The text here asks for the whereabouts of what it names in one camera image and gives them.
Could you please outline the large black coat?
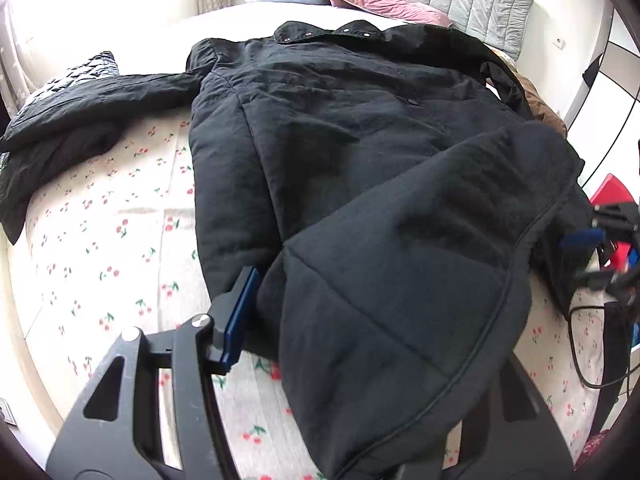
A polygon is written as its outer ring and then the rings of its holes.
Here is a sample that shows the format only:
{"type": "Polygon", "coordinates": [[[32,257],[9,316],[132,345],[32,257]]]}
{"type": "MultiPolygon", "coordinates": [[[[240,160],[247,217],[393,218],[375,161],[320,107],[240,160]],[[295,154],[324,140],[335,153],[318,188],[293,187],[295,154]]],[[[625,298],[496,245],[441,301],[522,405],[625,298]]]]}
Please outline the large black coat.
{"type": "Polygon", "coordinates": [[[275,359],[310,456],[379,479],[473,408],[524,330],[536,266],[566,310],[588,226],[582,160],[514,73],[434,25],[286,22],[207,38],[181,74],[78,84],[1,139],[1,223],[107,152],[137,115],[188,106],[208,292],[260,275],[243,350],[275,359]]]}

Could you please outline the cherry print bed sheet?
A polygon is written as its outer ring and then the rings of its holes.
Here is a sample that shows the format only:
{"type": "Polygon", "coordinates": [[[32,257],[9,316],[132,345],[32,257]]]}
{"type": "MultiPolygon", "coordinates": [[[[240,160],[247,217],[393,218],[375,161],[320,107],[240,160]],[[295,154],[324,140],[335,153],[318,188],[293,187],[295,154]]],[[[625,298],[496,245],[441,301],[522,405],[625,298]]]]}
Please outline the cherry print bed sheet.
{"type": "MultiPolygon", "coordinates": [[[[136,120],[106,154],[64,172],[28,206],[9,248],[26,344],[58,414],[66,416],[130,325],[145,333],[207,310],[194,232],[186,110],[136,120]]],[[[578,292],[567,321],[537,275],[515,352],[570,452],[584,448],[603,372],[601,298],[578,292]]]]}

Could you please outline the brown fleece garment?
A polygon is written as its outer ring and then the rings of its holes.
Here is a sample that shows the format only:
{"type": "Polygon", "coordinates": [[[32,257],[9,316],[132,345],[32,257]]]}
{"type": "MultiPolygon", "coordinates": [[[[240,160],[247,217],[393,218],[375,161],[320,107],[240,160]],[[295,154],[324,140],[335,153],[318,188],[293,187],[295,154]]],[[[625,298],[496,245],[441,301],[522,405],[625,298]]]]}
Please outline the brown fleece garment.
{"type": "Polygon", "coordinates": [[[537,120],[544,122],[546,125],[552,127],[556,130],[563,138],[567,137],[567,126],[566,123],[563,122],[563,119],[556,114],[552,108],[544,102],[540,94],[538,93],[535,85],[524,75],[522,75],[515,66],[512,58],[509,55],[503,53],[502,51],[490,48],[492,52],[498,55],[499,58],[506,63],[507,66],[510,67],[510,70],[514,73],[515,77],[518,78],[521,86],[524,89],[525,97],[528,103],[532,114],[537,120]]]}

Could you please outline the black quilted puffer jacket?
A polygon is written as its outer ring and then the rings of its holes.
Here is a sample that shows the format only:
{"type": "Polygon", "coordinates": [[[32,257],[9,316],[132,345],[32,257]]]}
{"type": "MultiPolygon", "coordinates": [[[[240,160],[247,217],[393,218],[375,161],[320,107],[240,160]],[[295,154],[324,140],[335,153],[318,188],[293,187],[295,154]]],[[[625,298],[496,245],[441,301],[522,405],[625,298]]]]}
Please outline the black quilted puffer jacket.
{"type": "Polygon", "coordinates": [[[47,80],[26,98],[14,117],[22,116],[29,107],[49,96],[54,96],[55,93],[78,86],[78,84],[118,75],[119,68],[114,54],[111,51],[102,51],[77,66],[66,68],[61,75],[47,80]]]}

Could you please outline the white wall socket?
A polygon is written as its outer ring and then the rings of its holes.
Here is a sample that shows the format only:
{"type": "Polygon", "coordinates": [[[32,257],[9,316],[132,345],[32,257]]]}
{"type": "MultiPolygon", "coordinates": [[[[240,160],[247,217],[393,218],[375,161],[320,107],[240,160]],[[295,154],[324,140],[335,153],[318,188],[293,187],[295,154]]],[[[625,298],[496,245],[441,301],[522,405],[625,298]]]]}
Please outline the white wall socket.
{"type": "Polygon", "coordinates": [[[562,38],[553,39],[552,44],[554,44],[559,50],[563,50],[565,48],[565,41],[562,38]]]}

